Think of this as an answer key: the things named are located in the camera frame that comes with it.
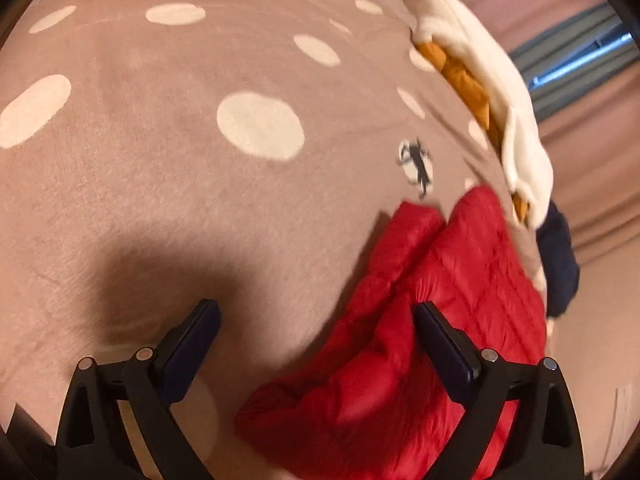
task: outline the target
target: metal screw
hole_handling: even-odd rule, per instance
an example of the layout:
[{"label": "metal screw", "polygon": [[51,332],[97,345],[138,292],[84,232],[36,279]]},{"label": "metal screw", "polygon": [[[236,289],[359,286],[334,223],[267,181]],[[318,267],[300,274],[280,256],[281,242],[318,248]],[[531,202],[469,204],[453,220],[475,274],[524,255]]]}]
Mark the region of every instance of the metal screw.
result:
[{"label": "metal screw", "polygon": [[545,365],[545,368],[548,370],[558,370],[558,363],[556,363],[556,361],[551,357],[545,357],[542,359],[542,364]]},{"label": "metal screw", "polygon": [[493,348],[485,348],[481,352],[482,359],[485,361],[489,361],[490,363],[495,363],[498,360],[498,352],[496,352]]},{"label": "metal screw", "polygon": [[81,370],[88,370],[89,368],[91,368],[93,364],[94,364],[93,359],[91,359],[90,357],[83,357],[78,362],[78,368],[80,368]]},{"label": "metal screw", "polygon": [[138,361],[148,361],[153,356],[154,351],[151,348],[141,348],[136,354]]}]

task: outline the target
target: window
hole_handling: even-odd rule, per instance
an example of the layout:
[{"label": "window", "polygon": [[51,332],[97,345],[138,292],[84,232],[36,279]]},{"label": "window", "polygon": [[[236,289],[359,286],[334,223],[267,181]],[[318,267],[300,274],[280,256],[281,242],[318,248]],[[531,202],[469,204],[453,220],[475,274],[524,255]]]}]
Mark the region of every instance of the window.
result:
[{"label": "window", "polygon": [[511,57],[540,122],[640,60],[640,50],[605,3],[540,34]]}]

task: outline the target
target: navy blue cloth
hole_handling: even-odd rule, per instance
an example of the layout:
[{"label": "navy blue cloth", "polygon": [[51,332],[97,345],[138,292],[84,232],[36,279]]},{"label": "navy blue cloth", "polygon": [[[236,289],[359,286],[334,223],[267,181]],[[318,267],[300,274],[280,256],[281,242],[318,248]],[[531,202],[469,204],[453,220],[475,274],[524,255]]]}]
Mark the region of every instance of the navy blue cloth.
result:
[{"label": "navy blue cloth", "polygon": [[546,277],[546,315],[562,316],[578,292],[580,267],[571,246],[569,224],[551,201],[544,223],[536,233]]}]

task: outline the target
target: blue light strip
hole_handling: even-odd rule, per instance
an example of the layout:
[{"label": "blue light strip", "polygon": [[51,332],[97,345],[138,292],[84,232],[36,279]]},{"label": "blue light strip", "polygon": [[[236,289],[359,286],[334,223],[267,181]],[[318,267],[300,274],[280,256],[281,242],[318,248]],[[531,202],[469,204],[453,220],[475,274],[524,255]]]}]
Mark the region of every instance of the blue light strip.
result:
[{"label": "blue light strip", "polygon": [[545,75],[535,77],[531,80],[531,83],[529,83],[529,91],[541,88],[544,85],[567,75],[569,72],[578,70],[580,67],[585,66],[587,63],[590,63],[591,61],[594,61],[595,59],[598,59],[599,57],[604,56],[605,54],[608,54],[609,52],[612,52],[617,48],[620,48],[624,44],[629,43],[629,41],[632,41],[632,37],[631,34],[627,33],[624,36],[620,36],[617,40],[612,41],[607,46],[603,46],[598,50],[594,50],[593,52],[585,54],[575,61],[572,61],[571,63],[566,65],[562,65],[560,68],[556,68],[555,70],[552,70]]}]

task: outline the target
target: white fleece garment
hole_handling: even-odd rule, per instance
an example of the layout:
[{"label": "white fleece garment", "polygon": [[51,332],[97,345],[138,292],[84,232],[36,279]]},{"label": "white fleece garment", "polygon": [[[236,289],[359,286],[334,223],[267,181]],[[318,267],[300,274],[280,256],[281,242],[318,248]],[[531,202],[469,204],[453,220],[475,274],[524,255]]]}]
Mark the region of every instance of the white fleece garment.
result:
[{"label": "white fleece garment", "polygon": [[485,88],[492,114],[504,132],[502,168],[509,190],[529,202],[529,227],[540,227],[546,218],[554,174],[520,72],[459,0],[405,0],[405,4],[418,20],[414,43],[439,44],[459,57]]}]

